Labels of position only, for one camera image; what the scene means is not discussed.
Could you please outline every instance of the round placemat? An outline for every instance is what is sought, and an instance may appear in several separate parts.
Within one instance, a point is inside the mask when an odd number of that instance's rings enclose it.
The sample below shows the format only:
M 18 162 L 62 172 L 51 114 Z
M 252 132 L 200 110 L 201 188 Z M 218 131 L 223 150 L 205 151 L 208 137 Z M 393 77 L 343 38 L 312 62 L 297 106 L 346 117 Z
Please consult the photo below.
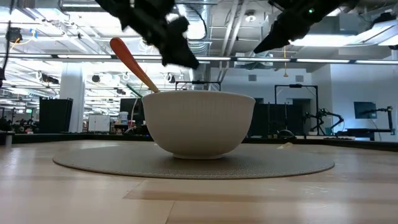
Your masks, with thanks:
M 304 175 L 331 169 L 327 157 L 275 146 L 242 144 L 221 159 L 176 159 L 153 142 L 57 154 L 62 166 L 105 174 L 170 179 L 256 179 Z

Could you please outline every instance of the white bowl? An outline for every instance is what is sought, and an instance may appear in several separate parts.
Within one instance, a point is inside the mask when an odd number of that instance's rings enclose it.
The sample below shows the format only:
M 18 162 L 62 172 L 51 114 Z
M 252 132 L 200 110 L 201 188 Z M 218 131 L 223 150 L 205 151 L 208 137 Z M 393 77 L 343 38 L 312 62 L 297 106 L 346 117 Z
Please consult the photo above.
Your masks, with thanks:
M 181 159 L 217 159 L 247 135 L 255 100 L 218 91 L 166 91 L 142 98 L 154 141 Z

